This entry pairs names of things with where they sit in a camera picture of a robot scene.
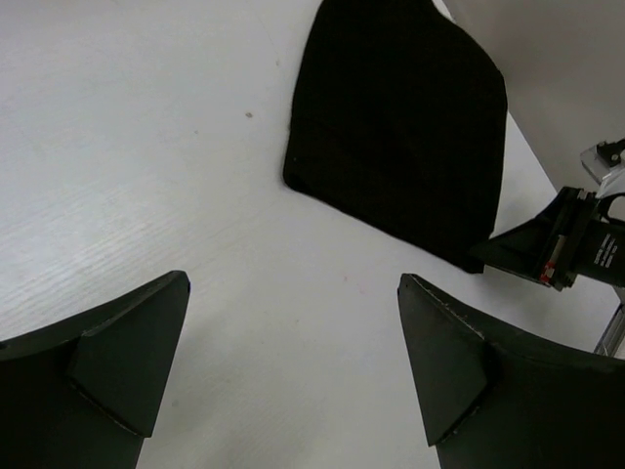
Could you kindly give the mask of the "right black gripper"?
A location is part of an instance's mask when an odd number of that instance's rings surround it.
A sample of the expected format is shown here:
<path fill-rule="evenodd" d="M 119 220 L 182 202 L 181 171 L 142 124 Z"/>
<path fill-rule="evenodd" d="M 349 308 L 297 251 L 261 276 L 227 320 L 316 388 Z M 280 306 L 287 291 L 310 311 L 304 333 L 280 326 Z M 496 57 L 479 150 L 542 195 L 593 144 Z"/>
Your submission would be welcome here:
<path fill-rule="evenodd" d="M 599 197 L 565 187 L 538 215 L 473 246 L 486 266 L 561 291 L 579 276 L 624 286 L 624 221 L 609 209 L 623 192 Z"/>

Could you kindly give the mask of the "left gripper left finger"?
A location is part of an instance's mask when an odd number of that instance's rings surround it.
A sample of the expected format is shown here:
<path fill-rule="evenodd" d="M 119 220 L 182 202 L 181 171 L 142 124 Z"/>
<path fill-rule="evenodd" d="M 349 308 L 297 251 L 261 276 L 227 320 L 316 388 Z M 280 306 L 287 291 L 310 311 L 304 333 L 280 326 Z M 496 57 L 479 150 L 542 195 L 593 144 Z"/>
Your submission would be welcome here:
<path fill-rule="evenodd" d="M 4 468 L 134 468 L 152 436 L 186 317 L 172 271 L 1 343 Z"/>

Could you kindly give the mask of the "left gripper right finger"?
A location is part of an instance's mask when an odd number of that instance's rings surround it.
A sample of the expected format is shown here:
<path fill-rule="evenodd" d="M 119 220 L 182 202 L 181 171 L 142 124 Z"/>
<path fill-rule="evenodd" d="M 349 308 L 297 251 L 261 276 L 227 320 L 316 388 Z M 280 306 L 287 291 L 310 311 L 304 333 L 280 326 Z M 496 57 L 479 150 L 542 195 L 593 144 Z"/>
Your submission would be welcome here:
<path fill-rule="evenodd" d="M 405 274 L 399 315 L 443 468 L 620 468 L 624 363 L 541 338 Z"/>

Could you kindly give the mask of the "black skirt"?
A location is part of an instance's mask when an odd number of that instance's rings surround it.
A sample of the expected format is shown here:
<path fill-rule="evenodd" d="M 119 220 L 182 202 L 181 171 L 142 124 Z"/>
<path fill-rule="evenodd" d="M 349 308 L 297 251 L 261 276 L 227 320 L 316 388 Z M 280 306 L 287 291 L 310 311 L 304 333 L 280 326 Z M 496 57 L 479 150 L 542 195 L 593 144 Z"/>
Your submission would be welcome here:
<path fill-rule="evenodd" d="M 282 178 L 469 273 L 500 199 L 508 101 L 483 48 L 431 1 L 324 1 Z"/>

